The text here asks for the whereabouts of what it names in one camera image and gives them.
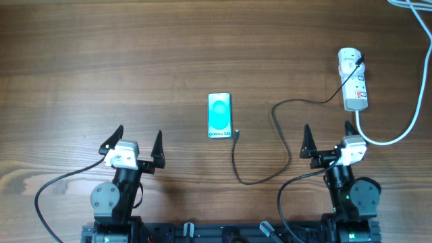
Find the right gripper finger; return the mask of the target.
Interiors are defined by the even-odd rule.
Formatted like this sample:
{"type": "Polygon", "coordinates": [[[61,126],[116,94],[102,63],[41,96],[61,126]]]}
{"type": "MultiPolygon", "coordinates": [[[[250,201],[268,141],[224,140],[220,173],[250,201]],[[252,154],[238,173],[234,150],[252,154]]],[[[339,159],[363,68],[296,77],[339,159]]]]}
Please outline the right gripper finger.
{"type": "Polygon", "coordinates": [[[349,120],[346,120],[344,125],[345,125],[345,132],[347,136],[359,135],[358,130],[351,124],[349,120]]]}
{"type": "Polygon", "coordinates": [[[316,156],[317,156],[317,147],[313,139],[310,126],[306,124],[304,126],[304,136],[303,136],[303,142],[300,151],[300,158],[309,159],[316,156]]]}

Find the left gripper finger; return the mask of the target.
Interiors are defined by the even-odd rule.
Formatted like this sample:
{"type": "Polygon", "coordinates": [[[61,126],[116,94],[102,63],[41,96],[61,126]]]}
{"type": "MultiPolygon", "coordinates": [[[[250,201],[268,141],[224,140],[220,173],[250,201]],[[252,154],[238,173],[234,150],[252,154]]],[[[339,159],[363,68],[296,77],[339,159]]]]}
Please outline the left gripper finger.
{"type": "Polygon", "coordinates": [[[151,152],[151,157],[153,161],[164,161],[165,154],[163,152],[163,133],[161,130],[158,131],[155,143],[153,145],[153,149],[151,152]]]}
{"type": "Polygon", "coordinates": [[[124,126],[120,125],[114,133],[104,141],[104,143],[99,147],[99,154],[106,155],[109,150],[114,149],[115,145],[122,139],[124,133],[124,126]]]}

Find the smartphone with cyan screen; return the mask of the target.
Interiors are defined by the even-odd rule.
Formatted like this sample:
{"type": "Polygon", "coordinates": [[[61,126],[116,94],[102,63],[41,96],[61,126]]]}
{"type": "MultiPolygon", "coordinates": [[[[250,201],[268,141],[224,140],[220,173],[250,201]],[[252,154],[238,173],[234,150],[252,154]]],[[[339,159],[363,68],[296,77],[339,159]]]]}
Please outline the smartphone with cyan screen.
{"type": "Polygon", "coordinates": [[[232,137],[231,95],[228,92],[208,94],[208,137],[232,137]]]}

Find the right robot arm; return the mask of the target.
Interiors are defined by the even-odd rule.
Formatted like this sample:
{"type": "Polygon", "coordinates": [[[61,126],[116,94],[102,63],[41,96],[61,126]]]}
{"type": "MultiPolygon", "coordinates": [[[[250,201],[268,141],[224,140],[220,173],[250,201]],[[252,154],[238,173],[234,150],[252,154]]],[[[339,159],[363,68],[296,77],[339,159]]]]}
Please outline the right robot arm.
{"type": "Polygon", "coordinates": [[[367,142],[349,122],[346,135],[331,150],[318,150],[310,126],[304,127],[300,158],[310,159],[312,169],[324,169],[333,213],[321,217],[322,242],[381,242],[381,229],[374,220],[381,186],[368,177],[354,177],[352,166],[364,159],[367,142]]]}

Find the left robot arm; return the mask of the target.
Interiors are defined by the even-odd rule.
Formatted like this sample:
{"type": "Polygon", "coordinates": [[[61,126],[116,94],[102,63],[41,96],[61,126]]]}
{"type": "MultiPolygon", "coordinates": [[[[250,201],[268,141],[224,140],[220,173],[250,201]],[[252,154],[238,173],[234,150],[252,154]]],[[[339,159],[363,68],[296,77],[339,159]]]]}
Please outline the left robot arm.
{"type": "Polygon", "coordinates": [[[151,161],[140,160],[138,143],[123,138],[124,127],[117,130],[99,148],[106,166],[115,169],[111,182],[99,184],[90,195],[94,209],[94,224],[82,230],[82,242],[153,242],[154,236],[146,228],[140,216],[132,210],[138,191],[143,191],[142,174],[154,174],[165,167],[163,134],[158,131],[151,161]]]}

